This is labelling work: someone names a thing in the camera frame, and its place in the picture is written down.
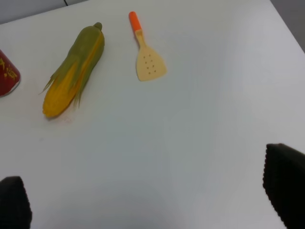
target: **spatula head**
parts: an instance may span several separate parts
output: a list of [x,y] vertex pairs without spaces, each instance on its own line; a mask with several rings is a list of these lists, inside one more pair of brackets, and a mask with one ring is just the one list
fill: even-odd
[[162,57],[147,45],[139,50],[137,74],[140,81],[153,80],[166,74]]

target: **toy corn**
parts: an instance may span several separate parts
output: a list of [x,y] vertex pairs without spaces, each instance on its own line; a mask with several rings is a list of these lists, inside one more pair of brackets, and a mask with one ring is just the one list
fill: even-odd
[[42,112],[47,118],[60,115],[73,99],[74,103],[80,103],[81,94],[104,46],[101,23],[97,22],[80,32],[68,56],[43,89],[45,91],[52,84],[43,103]]

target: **slotted spatula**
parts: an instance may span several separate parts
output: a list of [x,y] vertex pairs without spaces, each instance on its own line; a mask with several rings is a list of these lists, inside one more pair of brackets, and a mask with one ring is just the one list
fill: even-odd
[[149,47],[143,36],[143,31],[135,12],[129,13],[129,19],[134,34],[140,45],[137,59],[137,74],[140,81],[148,81],[166,74],[166,66],[162,57]]

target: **red cup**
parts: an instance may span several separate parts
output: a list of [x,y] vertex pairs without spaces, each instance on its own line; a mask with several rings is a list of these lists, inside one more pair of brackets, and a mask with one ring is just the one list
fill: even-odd
[[0,50],[0,96],[11,93],[20,82],[20,72]]

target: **black object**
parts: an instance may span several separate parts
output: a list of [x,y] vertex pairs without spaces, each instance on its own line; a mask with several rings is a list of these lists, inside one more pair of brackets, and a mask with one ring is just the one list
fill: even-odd
[[284,144],[268,144],[263,187],[288,229],[305,229],[305,155]]
[[29,229],[32,221],[30,203],[20,177],[0,182],[0,229]]

